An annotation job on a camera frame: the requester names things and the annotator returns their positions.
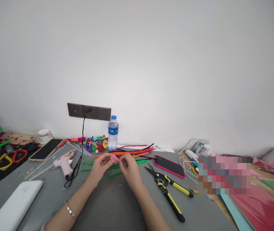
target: power outlet panel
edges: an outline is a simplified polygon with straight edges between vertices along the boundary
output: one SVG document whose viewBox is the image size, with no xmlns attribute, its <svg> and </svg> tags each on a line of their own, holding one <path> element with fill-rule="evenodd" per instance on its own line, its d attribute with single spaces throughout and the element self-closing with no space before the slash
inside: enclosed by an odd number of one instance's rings
<svg viewBox="0 0 274 231">
<path fill-rule="evenodd" d="M 82 114 L 83 115 L 86 114 L 87 119 L 96 119 L 97 118 L 97 107 L 82 105 Z"/>
<path fill-rule="evenodd" d="M 69 116 L 83 118 L 81 104 L 67 103 L 67 107 L 69 109 Z"/>
<path fill-rule="evenodd" d="M 97 107 L 97 119 L 109 121 L 111 118 L 111 108 Z"/>
<path fill-rule="evenodd" d="M 99 119 L 109 121 L 111 118 L 111 108 L 96 107 L 89 105 L 67 103 L 69 116 L 83 118 L 86 115 L 87 119 Z"/>
</svg>

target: blue paper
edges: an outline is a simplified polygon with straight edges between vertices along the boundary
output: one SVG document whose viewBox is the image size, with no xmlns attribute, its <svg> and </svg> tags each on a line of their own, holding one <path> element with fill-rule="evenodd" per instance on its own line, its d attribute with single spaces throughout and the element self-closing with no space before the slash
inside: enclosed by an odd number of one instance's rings
<svg viewBox="0 0 274 231">
<path fill-rule="evenodd" d="M 239 209 L 236 207 L 229 195 L 218 195 L 223 200 L 227 208 L 229 209 L 239 231 L 253 231 L 246 218 L 242 215 Z"/>
</svg>

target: hand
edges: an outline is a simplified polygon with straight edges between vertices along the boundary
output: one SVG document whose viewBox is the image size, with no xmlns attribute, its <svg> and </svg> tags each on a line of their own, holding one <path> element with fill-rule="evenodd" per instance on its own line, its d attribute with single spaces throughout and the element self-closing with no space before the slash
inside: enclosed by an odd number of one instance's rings
<svg viewBox="0 0 274 231">
<path fill-rule="evenodd" d="M 104 153 L 94 161 L 88 179 L 90 179 L 91 182 L 94 183 L 96 186 L 103 177 L 107 168 L 109 168 L 114 163 L 114 161 L 110 159 L 111 155 L 111 153 Z"/>
<path fill-rule="evenodd" d="M 121 156 L 119 164 L 128 185 L 133 190 L 133 192 L 136 193 L 138 189 L 143 187 L 137 162 L 130 154 L 126 153 L 125 155 Z"/>
</svg>

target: black smartphone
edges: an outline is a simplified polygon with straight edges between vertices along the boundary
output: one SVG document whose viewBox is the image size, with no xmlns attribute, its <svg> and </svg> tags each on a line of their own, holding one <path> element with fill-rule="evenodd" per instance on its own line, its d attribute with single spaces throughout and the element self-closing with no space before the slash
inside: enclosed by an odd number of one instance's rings
<svg viewBox="0 0 274 231">
<path fill-rule="evenodd" d="M 59 146 L 62 142 L 62 139 L 52 139 L 43 147 L 41 147 L 37 152 L 29 157 L 30 161 L 45 161 Z"/>
<path fill-rule="evenodd" d="M 163 170 L 166 170 L 180 178 L 186 178 L 184 169 L 181 165 L 158 155 L 155 155 L 155 159 L 156 160 L 154 160 L 154 164 L 157 167 L 162 168 Z"/>
</svg>

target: pink glue gun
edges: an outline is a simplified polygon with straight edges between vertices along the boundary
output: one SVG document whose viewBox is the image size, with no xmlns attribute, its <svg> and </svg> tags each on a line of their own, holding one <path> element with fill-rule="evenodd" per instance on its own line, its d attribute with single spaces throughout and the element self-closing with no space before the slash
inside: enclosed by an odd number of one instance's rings
<svg viewBox="0 0 274 231">
<path fill-rule="evenodd" d="M 72 175 L 73 170 L 71 169 L 69 160 L 75 155 L 75 151 L 76 149 L 71 150 L 54 161 L 54 166 L 61 167 L 65 177 Z"/>
</svg>

